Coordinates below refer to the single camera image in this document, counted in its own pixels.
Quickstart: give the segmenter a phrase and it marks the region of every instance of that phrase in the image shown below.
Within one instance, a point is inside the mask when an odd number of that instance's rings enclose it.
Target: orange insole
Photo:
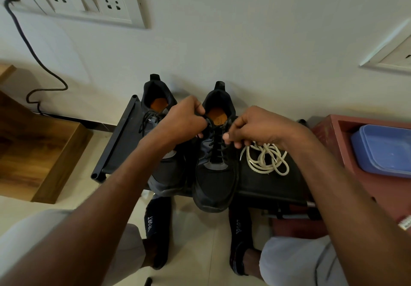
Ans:
[[[161,112],[164,111],[164,109],[165,109],[167,106],[168,106],[168,102],[167,102],[167,99],[166,99],[166,98],[158,98],[158,99],[155,99],[155,100],[151,103],[150,108],[151,108],[152,110],[156,111],[156,112],[161,113]]]
[[[213,121],[214,125],[221,126],[227,120],[227,115],[220,107],[213,107],[207,114],[207,116]]]

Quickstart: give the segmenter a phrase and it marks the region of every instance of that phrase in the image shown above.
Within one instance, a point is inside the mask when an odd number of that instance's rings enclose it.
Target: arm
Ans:
[[[4,276],[0,285],[100,285],[127,221],[162,157],[207,125],[193,96],[171,108],[125,162]]]
[[[405,285],[411,279],[411,237],[305,127],[259,107],[224,135],[227,143],[275,143],[288,151],[316,201],[350,285]]]

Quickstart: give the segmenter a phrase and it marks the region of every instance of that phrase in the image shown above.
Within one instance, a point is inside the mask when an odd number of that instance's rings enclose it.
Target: white shoelace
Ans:
[[[265,144],[264,143],[263,146],[260,146],[254,141],[253,143],[254,144],[250,145],[249,147],[248,146],[244,147],[244,149],[241,151],[241,154],[240,154],[240,160],[241,160],[241,157],[243,156],[244,151],[247,151],[246,153],[247,164],[253,171],[255,171],[256,173],[272,173],[273,171],[275,171],[281,176],[285,176],[290,172],[290,168],[287,162],[284,160],[285,156],[287,155],[286,151],[284,152],[284,154],[281,155],[280,150],[275,146],[275,144]],[[261,152],[256,161],[252,159],[250,156],[250,148]],[[270,165],[267,165],[265,163],[266,154],[269,154],[271,156]],[[284,173],[280,172],[277,169],[281,164],[284,164],[285,167],[287,168]]]

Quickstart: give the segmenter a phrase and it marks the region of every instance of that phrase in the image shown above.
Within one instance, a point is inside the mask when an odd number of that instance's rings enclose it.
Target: black sock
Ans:
[[[245,275],[243,258],[249,248],[254,248],[252,223],[248,208],[233,201],[229,207],[231,228],[230,266],[237,275]]]
[[[157,244],[157,255],[154,258],[153,269],[161,269],[168,259],[170,243],[171,197],[154,196],[148,203],[144,224],[146,237]]]

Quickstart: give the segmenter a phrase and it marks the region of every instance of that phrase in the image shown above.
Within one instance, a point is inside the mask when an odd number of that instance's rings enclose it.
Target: right hand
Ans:
[[[252,141],[259,145],[274,143],[278,148],[286,150],[287,142],[309,133],[308,128],[284,116],[267,111],[258,106],[249,107],[239,116],[228,133],[223,135],[226,144],[234,142],[236,148],[242,142],[249,146]]]

